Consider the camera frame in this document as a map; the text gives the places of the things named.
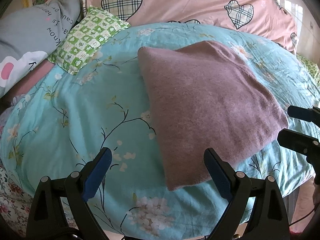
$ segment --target silver screw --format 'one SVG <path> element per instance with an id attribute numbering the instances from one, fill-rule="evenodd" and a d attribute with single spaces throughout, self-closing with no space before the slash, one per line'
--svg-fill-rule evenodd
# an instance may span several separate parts
<path id="1" fill-rule="evenodd" d="M 270 182 L 274 182 L 274 181 L 275 181 L 275 178 L 272 177 L 272 176 L 268 176 L 268 180 L 269 180 Z"/>
<path id="2" fill-rule="evenodd" d="M 76 178 L 80 175 L 80 173 L 78 171 L 74 171 L 73 173 L 71 173 L 71 177 L 72 178 Z"/>
<path id="3" fill-rule="evenodd" d="M 239 178 L 244 178 L 244 173 L 243 173 L 242 171 L 238 171 L 238 172 L 236 173 L 236 175 L 237 175 L 237 177 L 239 177 Z"/>
<path id="4" fill-rule="evenodd" d="M 42 178 L 41 178 L 41 182 L 47 182 L 47 181 L 48 181 L 48 179 L 49 179 L 49 177 L 48 177 L 48 176 L 44 176 L 44 177 L 42 177 Z"/>

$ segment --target floral fabric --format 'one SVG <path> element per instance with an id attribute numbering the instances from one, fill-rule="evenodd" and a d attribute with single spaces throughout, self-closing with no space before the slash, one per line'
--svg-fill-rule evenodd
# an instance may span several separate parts
<path id="1" fill-rule="evenodd" d="M 76 75 L 93 54 L 108 39 L 130 24 L 108 11 L 90 6 L 85 18 L 67 35 L 48 60 L 57 63 L 71 75 Z"/>
<path id="2" fill-rule="evenodd" d="M 308 70 L 310 75 L 314 78 L 318 87 L 320 87 L 320 70 L 316 63 L 311 60 L 306 59 L 305 57 L 297 54 L 298 60 L 302 63 L 302 65 Z"/>
<path id="3" fill-rule="evenodd" d="M 236 51 L 284 111 L 289 105 L 319 103 L 320 90 L 308 71 L 294 55 L 265 38 L 200 24 L 131 27 L 109 39 L 76 76 L 56 65 L 19 101 L 0 142 L 8 177 L 33 196 L 41 177 L 66 177 L 81 170 L 101 147 L 108 147 L 112 164 L 88 201 L 102 229 L 149 240 L 210 234 L 227 202 L 212 181 L 168 191 L 137 61 L 142 46 L 179 49 L 205 40 Z M 289 129 L 319 135 L 312 123 L 290 117 L 288 122 Z M 314 173 L 305 156 L 276 141 L 236 170 L 259 179 L 274 176 L 283 196 Z M 247 204 L 243 222 L 250 217 L 253 201 Z M 72 219 L 68 202 L 63 205 Z"/>

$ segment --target lavender fabric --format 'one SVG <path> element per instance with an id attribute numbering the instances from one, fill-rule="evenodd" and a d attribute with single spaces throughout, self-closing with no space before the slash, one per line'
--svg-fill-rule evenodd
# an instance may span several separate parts
<path id="1" fill-rule="evenodd" d="M 219 42 L 174 51 L 142 47 L 138 60 L 169 190 L 210 179 L 206 148 L 235 166 L 288 127 L 275 97 Z"/>

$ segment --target green patterned fabric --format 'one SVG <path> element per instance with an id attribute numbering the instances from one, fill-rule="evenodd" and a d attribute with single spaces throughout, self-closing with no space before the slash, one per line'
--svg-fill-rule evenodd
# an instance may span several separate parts
<path id="1" fill-rule="evenodd" d="M 76 75 L 109 38 L 128 27 L 128 22 L 108 11 L 90 6 L 86 17 L 68 33 L 48 60 L 69 74 Z"/>
<path id="2" fill-rule="evenodd" d="M 310 75 L 314 78 L 318 87 L 320 87 L 320 70 L 318 65 L 298 54 L 297 58 L 301 62 L 301 64 L 308 70 Z"/>

